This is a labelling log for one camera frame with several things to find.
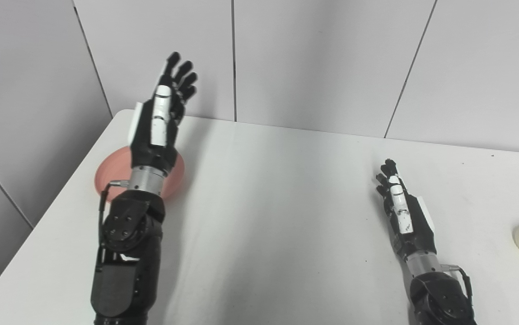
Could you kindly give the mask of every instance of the robotic arm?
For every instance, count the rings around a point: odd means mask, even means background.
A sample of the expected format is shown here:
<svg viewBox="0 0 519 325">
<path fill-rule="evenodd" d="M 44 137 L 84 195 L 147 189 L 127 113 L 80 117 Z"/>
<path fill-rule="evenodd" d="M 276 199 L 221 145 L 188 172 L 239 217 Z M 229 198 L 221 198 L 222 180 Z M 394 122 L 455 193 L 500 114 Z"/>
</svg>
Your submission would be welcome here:
<svg viewBox="0 0 519 325">
<path fill-rule="evenodd" d="M 457 265 L 441 265 L 436 257 L 434 233 L 418 199 L 410 195 L 398 175 L 396 163 L 386 160 L 376 179 L 383 208 L 395 234 L 392 246 L 412 274 L 410 301 L 419 325 L 476 325 L 470 278 Z M 460 282 L 445 272 L 462 274 Z"/>
<path fill-rule="evenodd" d="M 185 103 L 196 92 L 197 74 L 190 61 L 173 77 L 179 53 L 167 65 L 151 99 L 137 103 L 131 121 L 131 179 L 112 181 L 102 191 L 99 247 L 91 304 L 95 325 L 145 325 L 156 300 L 165 208 L 160 197 L 164 178 L 177 160 L 175 140 Z M 103 220 L 109 187 L 127 190 L 111 202 Z"/>
</svg>

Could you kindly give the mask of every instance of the table surface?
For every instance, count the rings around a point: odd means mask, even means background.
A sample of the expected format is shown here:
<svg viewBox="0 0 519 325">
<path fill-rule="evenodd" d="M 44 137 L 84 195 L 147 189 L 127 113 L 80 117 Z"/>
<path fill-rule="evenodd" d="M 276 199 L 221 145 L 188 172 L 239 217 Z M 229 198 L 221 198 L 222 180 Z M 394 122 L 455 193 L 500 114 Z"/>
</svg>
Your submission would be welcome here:
<svg viewBox="0 0 519 325">
<path fill-rule="evenodd" d="M 0 325 L 89 325 L 94 173 L 116 115 L 0 277 Z M 150 325 L 414 324 L 375 192 L 386 158 L 424 197 L 441 263 L 472 277 L 476 320 L 519 325 L 519 153 L 185 117 Z"/>
</svg>

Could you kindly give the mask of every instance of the cable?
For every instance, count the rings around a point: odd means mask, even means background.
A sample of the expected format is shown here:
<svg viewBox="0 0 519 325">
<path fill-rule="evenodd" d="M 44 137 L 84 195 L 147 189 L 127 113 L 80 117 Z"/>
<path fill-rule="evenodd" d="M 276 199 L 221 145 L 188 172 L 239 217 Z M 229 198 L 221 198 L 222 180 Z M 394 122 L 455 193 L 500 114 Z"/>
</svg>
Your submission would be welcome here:
<svg viewBox="0 0 519 325">
<path fill-rule="evenodd" d="M 103 238 L 103 214 L 105 212 L 105 203 L 107 201 L 107 196 L 109 194 L 109 189 L 111 188 L 111 183 L 108 183 L 105 186 L 105 189 L 101 192 L 101 200 L 98 204 L 98 245 L 101 245 Z"/>
<path fill-rule="evenodd" d="M 468 297 L 468 305 L 470 305 L 473 314 L 474 308 L 472 307 L 472 284 L 470 284 L 470 276 L 468 276 L 461 267 L 458 267 L 458 271 L 462 274 L 462 280 L 464 280 L 464 286 L 466 287 L 466 296 Z"/>
</svg>

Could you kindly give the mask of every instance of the pink bowl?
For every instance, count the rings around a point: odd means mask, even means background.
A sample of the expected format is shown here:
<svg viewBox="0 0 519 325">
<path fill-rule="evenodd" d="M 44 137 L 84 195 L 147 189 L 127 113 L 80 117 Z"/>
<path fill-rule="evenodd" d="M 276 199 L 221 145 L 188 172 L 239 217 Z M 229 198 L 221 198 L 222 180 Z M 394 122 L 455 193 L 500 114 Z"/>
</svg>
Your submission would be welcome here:
<svg viewBox="0 0 519 325">
<path fill-rule="evenodd" d="M 185 162 L 180 154 L 177 155 L 177 162 L 168 177 L 165 178 L 163 189 L 161 191 L 162 198 L 168 198 L 181 185 L 183 174 L 185 173 Z M 110 154 L 99 165 L 94 175 L 94 187 L 97 193 L 101 193 L 109 181 L 115 179 L 129 179 L 131 177 L 131 150 L 129 147 L 123 147 Z M 111 202 L 117 195 L 123 193 L 125 187 L 111 187 L 107 202 Z"/>
</svg>

